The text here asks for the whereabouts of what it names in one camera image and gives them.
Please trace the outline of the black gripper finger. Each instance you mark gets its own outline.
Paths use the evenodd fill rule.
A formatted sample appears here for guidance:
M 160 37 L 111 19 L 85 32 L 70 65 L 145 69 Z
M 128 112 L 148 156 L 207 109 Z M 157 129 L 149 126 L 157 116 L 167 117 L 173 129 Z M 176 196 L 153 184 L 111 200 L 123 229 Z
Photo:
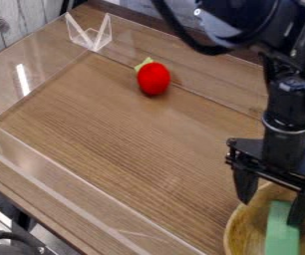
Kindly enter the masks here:
M 258 189 L 258 171 L 252 168 L 235 167 L 232 178 L 238 199 L 247 204 Z
M 287 224 L 290 226 L 299 226 L 305 222 L 305 189 L 292 191 L 291 207 L 288 210 Z

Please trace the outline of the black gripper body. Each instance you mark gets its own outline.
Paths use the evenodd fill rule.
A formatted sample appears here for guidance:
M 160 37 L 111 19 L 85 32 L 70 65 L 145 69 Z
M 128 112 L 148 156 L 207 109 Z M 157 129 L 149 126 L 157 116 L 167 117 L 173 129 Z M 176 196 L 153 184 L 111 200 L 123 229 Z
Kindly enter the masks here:
M 263 158 L 262 139 L 230 138 L 226 144 L 228 146 L 226 163 L 231 170 L 235 167 L 252 168 L 258 171 L 259 178 L 270 180 L 294 191 L 305 189 L 305 151 L 296 164 L 290 164 L 283 156 L 279 156 L 279 162 L 274 163 Z

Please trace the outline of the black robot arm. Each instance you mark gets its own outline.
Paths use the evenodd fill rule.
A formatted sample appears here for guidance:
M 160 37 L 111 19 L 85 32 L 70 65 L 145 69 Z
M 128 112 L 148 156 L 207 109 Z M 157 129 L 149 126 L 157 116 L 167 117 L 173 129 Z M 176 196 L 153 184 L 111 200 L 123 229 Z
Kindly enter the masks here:
M 305 2 L 195 0 L 193 16 L 212 43 L 187 33 L 164 0 L 152 0 L 181 42 L 208 56 L 248 49 L 259 55 L 267 90 L 262 139 L 230 138 L 226 161 L 238 198 L 248 202 L 258 179 L 296 191 L 287 223 L 305 221 Z

